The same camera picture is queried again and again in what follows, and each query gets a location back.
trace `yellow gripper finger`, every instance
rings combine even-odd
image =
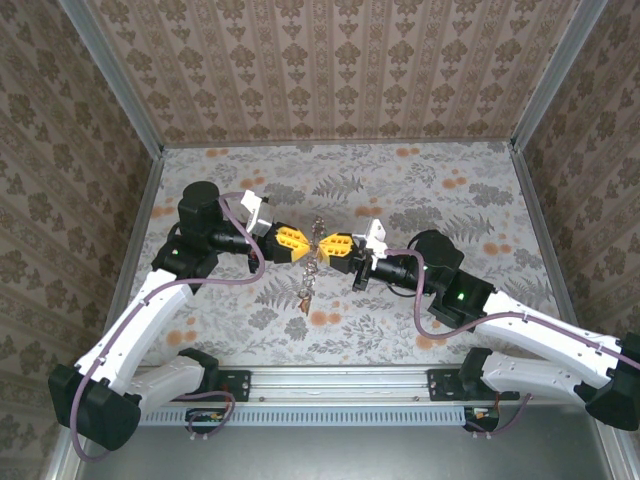
[[[331,257],[346,257],[351,252],[353,239],[351,235],[334,233],[322,239],[318,244],[321,260],[330,263]]]
[[[311,250],[309,240],[297,228],[280,227],[276,232],[276,241],[278,245],[291,249],[292,262],[298,261]]]

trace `patterned wall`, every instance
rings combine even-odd
[[[525,156],[578,318],[640,332],[640,2],[608,3]]]
[[[0,2],[0,477],[56,438],[46,379],[98,338],[150,159],[55,1]]]
[[[578,0],[90,0],[172,145],[507,138]]]

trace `patterned fabric surface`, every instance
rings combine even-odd
[[[165,144],[508,138],[579,0],[89,0]]]
[[[608,3],[525,156],[579,320],[640,332],[640,3]]]
[[[47,376],[102,330],[150,159],[56,2],[0,2],[0,478],[57,435]]]
[[[437,228],[465,253],[463,268],[557,315],[505,143],[176,149],[164,159],[136,292],[178,219],[182,190],[207,179],[221,192],[252,188],[268,195],[277,219],[309,237],[317,214],[328,233],[352,231],[361,216],[379,217],[392,247]],[[249,275],[246,257],[220,258],[212,277]],[[204,287],[164,328],[146,361],[163,364],[188,346],[226,365],[426,364],[459,362],[474,345],[509,350],[479,335],[446,342],[418,336],[411,299],[375,281],[353,293],[353,275],[328,266],[320,269],[307,317],[296,296],[302,272],[301,264],[269,265],[251,286]],[[423,310],[425,327],[444,331]]]

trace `metal keys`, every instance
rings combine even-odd
[[[316,274],[318,273],[318,243],[320,243],[320,240],[322,240],[326,233],[324,220],[319,215],[316,215],[313,221],[311,233],[311,252],[307,255],[304,273],[302,274],[302,287],[298,292],[298,297],[300,298],[298,308],[300,308],[305,315],[309,314],[309,309],[311,308],[313,286],[316,283]]]

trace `floral patterned floor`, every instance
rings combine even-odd
[[[182,190],[206,179],[221,192],[251,188],[269,196],[277,220],[298,226],[309,238],[317,214],[329,233],[351,231],[360,216],[379,217],[391,247],[438,228],[465,253],[462,268],[558,314],[504,142],[176,149],[166,150],[164,160],[136,291],[177,221]],[[366,292],[353,293],[353,277],[328,267],[321,268],[305,316],[296,297],[302,270],[302,264],[269,265],[251,286],[204,287],[164,328],[146,363],[165,363],[188,346],[224,365],[429,364],[460,362],[472,346],[512,350],[467,333],[439,343],[427,340],[413,326],[411,299],[375,281]],[[246,259],[231,255],[221,256],[212,274],[248,275]],[[423,310],[425,327],[444,331]]]

